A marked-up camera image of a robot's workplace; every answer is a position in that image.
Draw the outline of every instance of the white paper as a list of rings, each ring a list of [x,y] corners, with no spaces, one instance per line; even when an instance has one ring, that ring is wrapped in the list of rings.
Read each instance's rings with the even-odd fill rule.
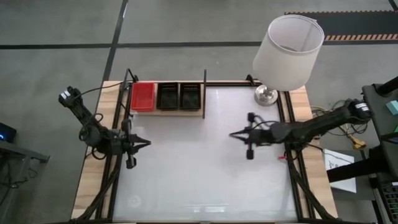
[[[353,156],[347,156],[342,153],[334,152],[327,149],[324,149],[323,152],[324,152],[323,156],[324,156],[326,170],[345,166],[354,162]],[[330,187],[356,193],[355,178],[330,183]]]

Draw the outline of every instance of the black mat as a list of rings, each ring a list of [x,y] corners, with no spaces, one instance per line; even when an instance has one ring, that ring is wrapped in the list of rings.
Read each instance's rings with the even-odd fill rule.
[[[397,11],[285,12],[317,20],[325,42],[398,43]]]

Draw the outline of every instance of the white table surface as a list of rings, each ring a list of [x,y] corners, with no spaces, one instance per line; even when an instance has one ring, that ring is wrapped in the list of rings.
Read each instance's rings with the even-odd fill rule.
[[[247,146],[228,136],[248,125],[248,112],[279,120],[254,90],[208,87],[206,119],[134,116],[133,131],[152,145],[136,154],[137,167],[122,166],[113,220],[296,221],[287,163],[277,159],[284,146],[255,148],[249,161]]]

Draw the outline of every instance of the black tray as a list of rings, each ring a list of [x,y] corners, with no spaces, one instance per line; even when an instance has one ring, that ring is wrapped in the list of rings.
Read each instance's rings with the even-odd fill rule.
[[[180,84],[180,110],[199,110],[201,108],[200,83]]]
[[[156,108],[158,110],[178,109],[178,83],[158,83]]]

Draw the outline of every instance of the yellow connector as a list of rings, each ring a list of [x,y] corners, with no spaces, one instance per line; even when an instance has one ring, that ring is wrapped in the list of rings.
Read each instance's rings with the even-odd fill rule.
[[[366,143],[364,141],[357,139],[352,134],[349,134],[348,138],[353,142],[354,149],[361,149],[361,148],[366,147]]]

